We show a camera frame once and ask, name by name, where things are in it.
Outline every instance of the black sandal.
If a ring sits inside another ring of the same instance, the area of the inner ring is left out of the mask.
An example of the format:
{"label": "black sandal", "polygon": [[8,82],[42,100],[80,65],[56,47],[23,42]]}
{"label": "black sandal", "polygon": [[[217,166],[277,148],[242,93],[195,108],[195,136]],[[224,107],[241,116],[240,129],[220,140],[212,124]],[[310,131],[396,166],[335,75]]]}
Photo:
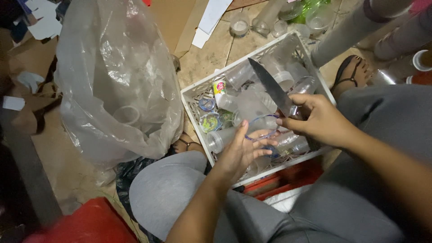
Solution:
{"label": "black sandal", "polygon": [[348,66],[348,64],[351,62],[351,60],[352,60],[353,58],[355,58],[355,57],[358,57],[358,56],[357,56],[357,55],[351,55],[351,56],[345,58],[345,60],[343,60],[343,62],[342,62],[342,64],[340,65],[339,69],[337,70],[336,79],[335,79],[335,81],[334,81],[334,85],[333,85],[333,87],[331,87],[331,89],[330,89],[330,92],[333,93],[333,91],[334,91],[334,89],[336,88],[336,86],[337,86],[338,84],[340,84],[341,82],[344,82],[344,81],[352,81],[352,82],[354,82],[354,84],[356,85],[356,87],[358,87],[358,83],[357,83],[357,81],[354,79],[354,76],[356,75],[357,67],[358,67],[358,66],[360,65],[360,63],[362,62],[362,59],[361,59],[361,58],[360,58],[359,62],[356,64],[356,67],[354,68],[354,71],[353,71],[351,77],[350,77],[350,78],[346,78],[346,79],[339,80],[340,77],[342,76],[342,73],[343,73],[343,71],[345,70],[345,68]]}
{"label": "black sandal", "polygon": [[183,140],[183,139],[181,139],[181,138],[179,138],[179,140],[181,141],[181,142],[183,142],[185,145],[186,145],[186,152],[188,151],[188,149],[189,149],[189,146],[191,145],[191,144],[198,144],[198,145],[200,145],[200,146],[202,146],[201,144],[199,144],[199,143],[197,143],[197,142],[186,142],[185,140]]}

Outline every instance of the plastic waste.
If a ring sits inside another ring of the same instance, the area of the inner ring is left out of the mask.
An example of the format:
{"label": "plastic waste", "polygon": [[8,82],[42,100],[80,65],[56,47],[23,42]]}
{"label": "plastic waste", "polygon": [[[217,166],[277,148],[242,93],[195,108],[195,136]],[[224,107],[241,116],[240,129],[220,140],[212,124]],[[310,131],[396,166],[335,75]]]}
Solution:
{"label": "plastic waste", "polygon": [[180,137],[183,106],[172,58],[140,0],[73,1],[57,58],[63,123],[98,169],[139,156],[159,159]]}

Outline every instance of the tiled floor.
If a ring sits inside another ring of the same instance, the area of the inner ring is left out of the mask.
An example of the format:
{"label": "tiled floor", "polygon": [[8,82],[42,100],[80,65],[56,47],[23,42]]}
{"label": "tiled floor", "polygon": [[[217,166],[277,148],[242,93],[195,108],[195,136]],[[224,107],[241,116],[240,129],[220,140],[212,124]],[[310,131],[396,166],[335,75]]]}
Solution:
{"label": "tiled floor", "polygon": [[[334,23],[336,25],[340,23],[358,2],[358,0],[332,1],[335,11],[338,12]],[[190,51],[180,59],[181,71],[178,72],[178,81],[181,89],[209,76],[215,69],[221,69],[274,40],[271,35],[264,38],[252,31],[243,38],[234,38],[229,34],[229,20],[233,14],[242,11],[247,13],[252,20],[266,4],[267,2],[262,2],[226,12],[203,49],[191,46]],[[307,40],[309,49],[317,45],[333,28],[334,26],[331,26],[324,35]],[[336,71],[342,60],[351,54],[366,58],[372,62],[372,67],[374,66],[372,53],[350,48],[321,68],[328,86],[333,84]],[[62,127],[58,108],[48,113],[45,120],[47,121],[45,131],[40,135],[33,136],[32,139],[58,201],[65,202],[65,204],[74,201],[75,204],[72,205],[79,205],[90,198],[105,196],[112,202],[119,214],[124,217],[131,229],[136,232],[138,238],[142,242],[148,242],[147,237],[138,229],[138,225],[128,217],[125,209],[121,206],[115,192],[115,184],[111,183],[105,187],[96,185],[99,173],[90,163],[80,158],[78,151]],[[185,115],[184,130],[195,141],[198,141],[187,115]],[[336,150],[324,156],[325,166],[329,166],[339,153],[340,151]]]}

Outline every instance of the gray pants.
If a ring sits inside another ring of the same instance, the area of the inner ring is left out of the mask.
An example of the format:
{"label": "gray pants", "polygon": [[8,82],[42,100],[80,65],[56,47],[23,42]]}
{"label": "gray pants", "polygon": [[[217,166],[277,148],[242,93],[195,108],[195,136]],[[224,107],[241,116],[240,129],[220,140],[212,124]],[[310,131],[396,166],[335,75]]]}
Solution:
{"label": "gray pants", "polygon": [[[432,87],[353,89],[341,96],[338,109],[367,134],[432,161]],[[205,167],[205,156],[191,151],[141,171],[130,187],[138,223],[165,240],[204,180]],[[214,241],[394,243],[418,235],[419,228],[378,175],[341,153],[288,214],[230,190]]]}

